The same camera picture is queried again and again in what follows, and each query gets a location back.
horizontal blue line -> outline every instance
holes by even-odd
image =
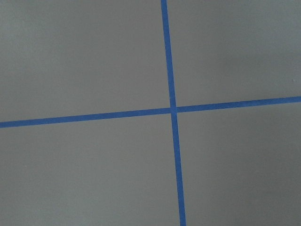
[[[288,103],[297,103],[297,102],[301,102],[301,97],[286,97],[286,98],[248,100],[248,101],[238,101],[238,102],[208,104],[208,105],[183,106],[183,107],[177,107],[177,111],[179,113],[196,112],[196,111],[208,111],[208,110],[237,108],[237,107],[288,104]]]
[[[168,113],[170,113],[170,108],[157,108],[157,109],[149,109],[149,110],[86,114],[86,115],[65,116],[65,117],[46,118],[46,119],[5,121],[5,122],[0,122],[0,128],[44,125],[44,124],[64,123],[64,122],[73,122],[73,121],[115,119],[115,118],[135,117],[135,116],[144,116],[144,115],[168,114]]]

blue tape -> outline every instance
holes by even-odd
[[[135,117],[135,116],[144,116],[144,115],[168,114],[168,113],[170,113],[170,108],[157,108],[157,109],[149,109],[149,110],[87,114],[87,115],[46,118],[46,119],[5,121],[5,122],[0,122],[0,128],[44,125],[44,124],[64,123],[64,122],[73,122],[73,121],[115,119],[115,118]]]
[[[172,61],[172,54],[171,54],[166,0],[161,0],[161,10],[162,10],[163,32],[164,32],[164,42],[165,42],[171,122],[172,122],[173,141],[174,141],[174,161],[175,161],[175,173],[176,173],[176,180],[177,180],[180,226],[186,226],[179,130],[178,130],[177,108],[176,108],[175,91],[174,91],[174,72],[173,72],[173,61]]]
[[[177,107],[177,111],[179,113],[195,112],[195,111],[208,111],[208,110],[215,110],[215,109],[226,109],[226,108],[237,108],[237,107],[288,104],[288,103],[297,103],[297,102],[301,102],[301,97],[285,97],[285,98],[248,100],[248,101],[208,104],[208,105],[183,106],[183,107]]]

gray floor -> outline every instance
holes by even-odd
[[[177,105],[300,96],[300,12],[168,1]],[[159,0],[2,0],[0,53],[0,122],[169,107]],[[187,226],[299,225],[300,118],[178,113]],[[179,226],[170,114],[1,128],[0,203],[4,226]]]

gray panel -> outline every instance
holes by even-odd
[[[301,104],[179,114],[187,226],[301,222]]]
[[[0,130],[0,225],[179,225],[170,115]]]
[[[159,1],[0,1],[0,121],[169,106]]]
[[[168,2],[178,105],[301,95],[301,1]]]

vertical blue line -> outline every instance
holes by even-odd
[[[180,155],[180,142],[179,142],[179,130],[178,130],[178,118],[177,118],[177,107],[176,107],[175,91],[174,91],[174,72],[173,72],[173,61],[172,61],[172,55],[171,55],[171,44],[170,44],[170,34],[169,34],[166,0],[161,0],[161,10],[162,10],[165,54],[166,54],[166,64],[167,64],[171,122],[172,122],[173,140],[174,140],[174,161],[175,161],[175,173],[176,173],[176,180],[177,180],[180,226],[186,226],[181,155]]]

